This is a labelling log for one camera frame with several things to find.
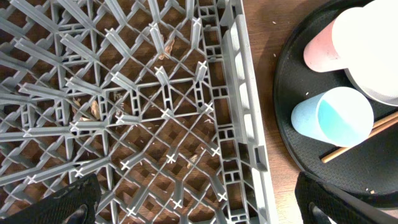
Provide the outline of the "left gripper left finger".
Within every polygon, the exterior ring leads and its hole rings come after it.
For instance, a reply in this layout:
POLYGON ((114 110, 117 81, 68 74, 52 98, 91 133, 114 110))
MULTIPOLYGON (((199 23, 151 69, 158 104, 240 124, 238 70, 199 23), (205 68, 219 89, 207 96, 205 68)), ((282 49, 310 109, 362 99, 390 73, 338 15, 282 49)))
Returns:
POLYGON ((97 176, 89 174, 1 220, 1 223, 94 223, 100 200, 97 176))

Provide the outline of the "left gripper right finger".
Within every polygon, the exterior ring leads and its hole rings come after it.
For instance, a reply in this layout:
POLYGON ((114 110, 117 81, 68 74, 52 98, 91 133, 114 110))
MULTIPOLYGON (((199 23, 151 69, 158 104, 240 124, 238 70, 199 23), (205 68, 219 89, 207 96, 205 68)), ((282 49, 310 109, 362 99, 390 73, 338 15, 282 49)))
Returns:
POLYGON ((295 198, 304 224, 397 223, 390 216, 309 172, 298 175, 295 198))

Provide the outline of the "blue cup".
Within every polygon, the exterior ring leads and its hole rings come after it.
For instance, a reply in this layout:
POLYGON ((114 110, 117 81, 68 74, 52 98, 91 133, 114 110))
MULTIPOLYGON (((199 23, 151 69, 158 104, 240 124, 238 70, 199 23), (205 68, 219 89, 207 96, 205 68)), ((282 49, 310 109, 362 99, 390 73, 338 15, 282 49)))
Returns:
POLYGON ((353 147, 370 135, 374 114, 362 93, 341 86, 300 102, 290 120, 301 135, 339 147, 353 147))

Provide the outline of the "pink cup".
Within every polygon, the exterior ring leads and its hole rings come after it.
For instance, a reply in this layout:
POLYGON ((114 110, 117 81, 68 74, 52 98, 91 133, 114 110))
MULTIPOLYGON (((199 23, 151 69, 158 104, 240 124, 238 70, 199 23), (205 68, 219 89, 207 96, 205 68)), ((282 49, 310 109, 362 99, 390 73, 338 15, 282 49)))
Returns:
POLYGON ((303 57, 316 72, 390 67, 397 60, 397 1, 343 11, 306 45, 303 57))

